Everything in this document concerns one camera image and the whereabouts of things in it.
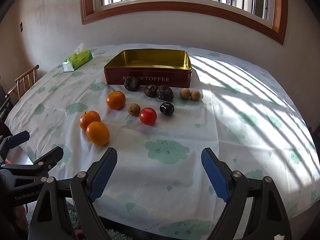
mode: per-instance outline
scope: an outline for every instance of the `tangerine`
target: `tangerine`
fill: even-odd
[[[80,117],[80,127],[82,130],[86,130],[88,125],[92,122],[101,122],[101,117],[96,111],[84,112],[84,114]]]
[[[125,104],[125,95],[121,91],[113,91],[107,96],[107,105],[113,110],[119,110]]]
[[[103,146],[108,143],[110,132],[102,122],[92,122],[87,127],[87,136],[94,144]]]

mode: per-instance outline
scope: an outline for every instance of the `metal bolt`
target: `metal bolt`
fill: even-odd
[[[241,172],[239,172],[239,171],[234,171],[234,172],[233,172],[233,176],[235,176],[236,178],[240,178],[240,177],[241,177]]]
[[[49,177],[49,178],[47,178],[47,182],[48,182],[48,183],[53,182],[53,180],[54,180],[54,178],[53,178],[53,177]]]
[[[272,182],[272,179],[270,177],[265,177],[264,180],[268,183],[271,183]]]
[[[78,173],[78,178],[83,178],[86,175],[86,173],[84,171],[81,171]]]

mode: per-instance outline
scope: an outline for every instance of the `tablecloth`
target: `tablecloth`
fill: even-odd
[[[160,113],[161,100],[122,85],[106,84],[103,67],[123,49],[182,49],[192,63],[190,90],[199,101],[183,100],[172,88],[175,112]],[[75,72],[53,68],[28,90],[7,118],[13,134],[27,130],[22,145],[35,161],[56,146],[63,159],[50,171],[57,179],[86,171],[108,147],[118,163],[101,198],[99,215],[131,227],[178,239],[206,239],[225,203],[215,194],[201,164],[211,147],[231,170],[248,178],[271,176],[289,217],[309,208],[320,195],[320,166],[306,124],[279,83],[264,69],[244,60],[203,49],[173,45],[124,44],[92,49],[93,60]],[[111,110],[106,96],[122,91],[126,105]],[[127,107],[152,107],[158,119],[143,125]],[[110,130],[106,146],[92,144],[79,127],[84,111],[95,110]],[[247,202],[235,238],[250,213]]]

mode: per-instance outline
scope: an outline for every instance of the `brown window trim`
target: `brown window trim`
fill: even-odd
[[[111,17],[119,14],[126,14],[132,12],[144,12],[144,11],[182,11],[193,12],[211,15],[227,19],[244,26],[247,26],[253,30],[256,30],[273,40],[279,42],[281,45],[284,43],[285,31],[287,29],[288,19],[288,0],[275,0],[275,12],[273,17],[272,28],[257,22],[244,15],[238,14],[233,11],[225,10],[222,8],[190,3],[181,1],[150,1],[144,3],[134,3],[122,5],[119,7],[113,7],[102,11],[94,11],[93,0],[80,0],[81,2],[81,20],[82,24],[87,24],[100,20],[103,18]]]

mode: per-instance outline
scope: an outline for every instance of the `green fuzzy rug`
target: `green fuzzy rug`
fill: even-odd
[[[69,211],[72,226],[74,229],[78,228],[80,226],[80,223],[79,223],[78,214],[76,212],[76,208],[73,205],[69,204],[68,202],[67,202],[67,206],[68,206],[68,211]],[[36,202],[28,204],[28,213],[26,215],[28,225],[30,225],[35,207],[36,207]],[[131,237],[127,237],[126,235],[121,234],[118,231],[114,231],[113,229],[106,229],[106,230],[111,236],[112,240],[133,240]]]

